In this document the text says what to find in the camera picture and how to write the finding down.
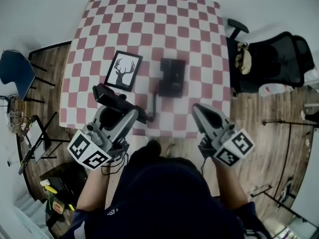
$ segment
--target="deer antler picture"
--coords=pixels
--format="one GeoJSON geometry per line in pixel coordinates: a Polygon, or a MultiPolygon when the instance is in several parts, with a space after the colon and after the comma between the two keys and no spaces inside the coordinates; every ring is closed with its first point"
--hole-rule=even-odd
{"type": "Polygon", "coordinates": [[[142,57],[117,51],[104,84],[130,91],[142,57]]]}

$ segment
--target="black mesh chair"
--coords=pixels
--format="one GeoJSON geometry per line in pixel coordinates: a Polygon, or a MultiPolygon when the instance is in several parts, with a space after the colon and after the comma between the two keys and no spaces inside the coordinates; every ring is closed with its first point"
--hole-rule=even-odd
{"type": "Polygon", "coordinates": [[[243,24],[229,19],[235,28],[227,38],[229,55],[230,86],[236,93],[256,93],[263,84],[280,83],[292,87],[304,85],[304,73],[314,68],[314,61],[307,42],[300,36],[283,32],[271,39],[251,43],[248,51],[252,56],[252,67],[247,75],[242,75],[235,67],[238,54],[235,40],[242,30],[249,33],[243,24]]]}

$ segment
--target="cable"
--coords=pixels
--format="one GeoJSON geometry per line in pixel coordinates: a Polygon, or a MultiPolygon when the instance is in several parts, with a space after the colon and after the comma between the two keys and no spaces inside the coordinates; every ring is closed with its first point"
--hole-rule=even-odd
{"type": "Polygon", "coordinates": [[[155,121],[155,118],[156,118],[156,95],[158,94],[158,88],[159,88],[159,82],[156,84],[156,87],[153,93],[153,117],[152,117],[153,121],[155,121]]]}
{"type": "Polygon", "coordinates": [[[22,123],[22,118],[21,118],[21,115],[22,115],[22,112],[13,112],[13,111],[10,111],[8,114],[8,117],[9,117],[9,125],[8,125],[8,128],[9,130],[14,133],[14,134],[18,134],[19,136],[21,136],[21,130],[20,130],[20,127],[18,128],[18,130],[16,129],[16,126],[19,126],[21,125],[22,123]],[[12,124],[11,121],[13,122],[15,119],[20,119],[20,122],[18,122],[17,124],[12,124]]]}
{"type": "Polygon", "coordinates": [[[47,159],[45,159],[45,160],[46,160],[46,162],[49,163],[49,165],[50,165],[52,168],[54,168],[54,167],[51,165],[51,163],[49,162],[49,160],[47,160],[47,159]]]}
{"type": "MultiPolygon", "coordinates": [[[[24,143],[24,140],[20,143],[20,151],[21,151],[21,154],[23,156],[22,159],[24,159],[24,157],[26,156],[26,153],[22,152],[22,144],[23,143],[24,143]]],[[[12,164],[20,163],[20,161],[11,162],[12,155],[15,154],[15,153],[16,152],[11,153],[10,157],[7,159],[6,163],[8,164],[8,166],[11,166],[12,164]]]]}
{"type": "Polygon", "coordinates": [[[203,165],[200,168],[201,175],[204,176],[204,165],[206,163],[207,157],[204,159],[203,165]]]}
{"type": "MultiPolygon", "coordinates": [[[[124,156],[123,156],[123,158],[122,158],[122,161],[125,160],[125,157],[127,157],[127,160],[129,159],[129,155],[128,155],[127,153],[125,153],[124,156]]],[[[106,176],[106,175],[111,175],[111,174],[116,174],[116,173],[118,173],[118,172],[121,170],[121,168],[122,168],[124,165],[125,165],[125,162],[121,165],[121,167],[120,167],[116,172],[107,173],[107,174],[104,174],[104,173],[103,173],[103,167],[101,167],[101,172],[102,172],[102,174],[105,175],[105,176],[106,176]]]]}
{"type": "Polygon", "coordinates": [[[106,167],[106,168],[108,168],[108,167],[117,167],[118,165],[122,164],[123,161],[124,161],[124,157],[121,159],[121,162],[119,162],[116,165],[102,165],[102,167],[106,167]]]}
{"type": "Polygon", "coordinates": [[[20,118],[26,118],[27,120],[30,120],[28,117],[26,116],[21,116],[20,118]]]}
{"type": "Polygon", "coordinates": [[[11,103],[13,103],[13,101],[14,101],[14,100],[15,100],[15,98],[16,98],[16,96],[17,96],[17,95],[15,95],[15,96],[13,97],[13,99],[11,100],[11,103]]]}

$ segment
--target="cloth on chair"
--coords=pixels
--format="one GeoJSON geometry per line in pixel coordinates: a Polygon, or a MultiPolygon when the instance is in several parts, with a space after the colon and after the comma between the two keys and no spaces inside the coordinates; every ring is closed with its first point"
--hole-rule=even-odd
{"type": "Polygon", "coordinates": [[[248,51],[248,44],[239,42],[237,51],[239,54],[235,58],[235,66],[240,70],[241,74],[248,74],[251,69],[251,55],[248,51]]]}

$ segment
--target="table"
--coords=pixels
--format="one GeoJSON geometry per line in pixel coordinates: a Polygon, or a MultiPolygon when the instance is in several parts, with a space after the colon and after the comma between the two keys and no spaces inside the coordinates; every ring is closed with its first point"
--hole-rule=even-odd
{"type": "Polygon", "coordinates": [[[81,129],[100,104],[92,87],[103,83],[117,50],[143,56],[132,92],[117,94],[153,111],[153,93],[162,78],[160,59],[186,60],[183,97],[157,97],[157,117],[135,122],[130,133],[198,137],[191,115],[206,103],[229,116],[228,51],[219,4],[211,0],[89,0],[72,41],[64,71],[60,126],[81,129]]]}
{"type": "Polygon", "coordinates": [[[43,128],[40,118],[37,115],[33,115],[23,130],[24,142],[27,144],[29,150],[32,149],[38,142],[39,138],[42,138],[36,149],[34,150],[35,163],[45,154],[46,150],[51,146],[50,139],[43,128]]]}

